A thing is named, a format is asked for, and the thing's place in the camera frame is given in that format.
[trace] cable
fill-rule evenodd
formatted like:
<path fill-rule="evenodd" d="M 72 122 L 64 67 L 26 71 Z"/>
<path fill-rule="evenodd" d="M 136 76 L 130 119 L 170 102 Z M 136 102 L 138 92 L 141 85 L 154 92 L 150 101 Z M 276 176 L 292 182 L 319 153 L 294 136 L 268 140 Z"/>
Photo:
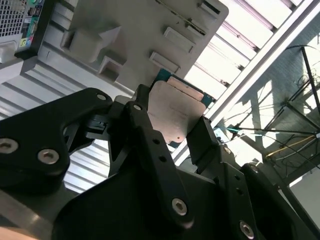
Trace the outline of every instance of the cable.
<path fill-rule="evenodd" d="M 316 47 L 314 47 L 314 46 L 310 46 L 310 45 L 304 45 L 304 44 L 302 44 L 302 45 L 288 46 L 288 47 L 285 49 L 285 51 L 286 51 L 286 50 L 289 50 L 289 49 L 302 48 L 302 47 L 312 48 L 312 49 L 315 49 L 315 50 L 317 50 L 318 52 L 320 52 L 320 50 L 319 50 L 318 48 L 316 48 Z"/>
<path fill-rule="evenodd" d="M 272 156 L 273 154 L 279 153 L 279 152 L 281 152 L 281 151 L 283 151 L 283 150 L 286 150 L 286 149 L 288 149 L 288 148 L 290 148 L 290 147 L 292 147 L 292 146 L 294 146 L 294 145 L 303 143 L 304 141 L 306 141 L 306 140 L 308 140 L 308 139 L 311 139 L 311 138 L 314 138 L 314 137 L 315 137 L 315 136 L 313 136 L 313 135 L 312 135 L 312 136 L 308 136 L 308 137 L 306 137 L 305 139 L 302 139 L 302 140 L 297 141 L 297 142 L 295 142 L 295 143 L 292 143 L 292 144 L 290 144 L 290 145 L 286 145 L 286 144 L 284 143 L 283 146 L 285 146 L 285 147 L 280 148 L 280 149 L 278 149 L 278 150 L 276 150 L 276 151 L 270 152 L 266 157 L 270 157 L 270 156 Z"/>
<path fill-rule="evenodd" d="M 270 137 L 270 136 L 267 136 L 267 135 L 264 135 L 264 137 L 267 137 L 267 138 L 270 138 L 274 141 L 276 141 L 277 143 L 281 144 L 281 145 L 284 145 L 286 146 L 288 149 L 291 149 L 292 151 L 294 151 L 296 154 L 300 155 L 301 157 L 303 157 L 305 160 L 307 160 L 309 163 L 311 163 L 312 165 L 314 165 L 317 169 L 320 169 L 320 167 L 318 167 L 316 164 L 314 164 L 312 161 L 310 161 L 307 157 L 303 156 L 300 152 L 294 150 L 292 147 L 286 145 L 286 144 L 283 144 L 283 142 L 273 138 L 273 137 Z"/>
<path fill-rule="evenodd" d="M 313 143 L 316 139 L 312 139 L 311 141 L 308 141 L 305 145 L 303 145 L 300 149 L 297 150 L 297 152 L 302 151 L 303 149 L 305 149 L 308 145 L 310 145 L 311 143 Z M 275 160 L 282 160 L 282 159 L 286 159 L 288 157 L 291 157 L 293 155 L 297 154 L 296 152 L 290 153 L 289 155 L 286 156 L 282 156 L 282 157 L 278 157 Z"/>
<path fill-rule="evenodd" d="M 213 129 L 225 129 L 225 130 L 230 130 L 230 131 L 234 131 L 234 132 L 239 132 L 240 130 L 239 129 L 235 129 L 235 128 L 230 128 L 230 127 L 215 127 Z"/>

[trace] bolt head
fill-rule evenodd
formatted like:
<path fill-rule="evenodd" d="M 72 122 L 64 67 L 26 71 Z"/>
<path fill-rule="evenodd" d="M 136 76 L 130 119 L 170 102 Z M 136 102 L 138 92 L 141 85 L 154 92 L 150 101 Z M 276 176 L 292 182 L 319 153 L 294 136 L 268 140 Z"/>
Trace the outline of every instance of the bolt head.
<path fill-rule="evenodd" d="M 180 216 L 184 216 L 188 212 L 187 205 L 179 198 L 174 198 L 172 200 L 172 208 Z"/>
<path fill-rule="evenodd" d="M 11 138 L 0 138 L 0 154 L 11 154 L 16 151 L 19 144 Z"/>
<path fill-rule="evenodd" d="M 107 100 L 107 98 L 101 94 L 98 94 L 97 97 L 98 97 L 98 99 L 103 100 L 103 101 Z"/>
<path fill-rule="evenodd" d="M 247 239 L 252 240 L 255 238 L 254 231 L 247 223 L 241 220 L 239 223 L 239 226 L 240 226 L 241 232 L 247 237 Z"/>
<path fill-rule="evenodd" d="M 44 164 L 55 164 L 59 160 L 59 154 L 53 149 L 43 149 L 38 153 L 38 159 Z"/>
<path fill-rule="evenodd" d="M 231 154 L 231 153 L 232 153 L 231 150 L 230 150 L 228 147 L 226 147 L 226 146 L 224 146 L 223 149 L 224 149 L 225 152 L 228 153 L 228 154 Z"/>
<path fill-rule="evenodd" d="M 138 106 L 138 105 L 133 105 L 133 107 L 135 108 L 135 109 L 137 109 L 137 110 L 141 110 L 142 108 L 140 107 L 140 106 Z"/>

